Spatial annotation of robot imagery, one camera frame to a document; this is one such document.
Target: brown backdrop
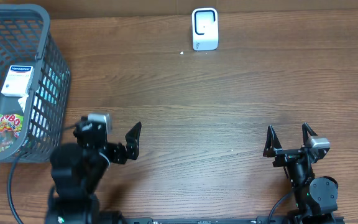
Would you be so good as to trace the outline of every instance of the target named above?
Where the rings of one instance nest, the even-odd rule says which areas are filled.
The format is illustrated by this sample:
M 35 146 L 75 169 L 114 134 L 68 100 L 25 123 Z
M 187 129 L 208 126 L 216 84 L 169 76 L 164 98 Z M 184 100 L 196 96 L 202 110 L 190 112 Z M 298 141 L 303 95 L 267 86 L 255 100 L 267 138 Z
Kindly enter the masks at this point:
M 218 12 L 358 9 L 358 0 L 0 0 L 0 3 L 34 3 L 52 18 L 155 16 L 191 14 L 197 7 Z

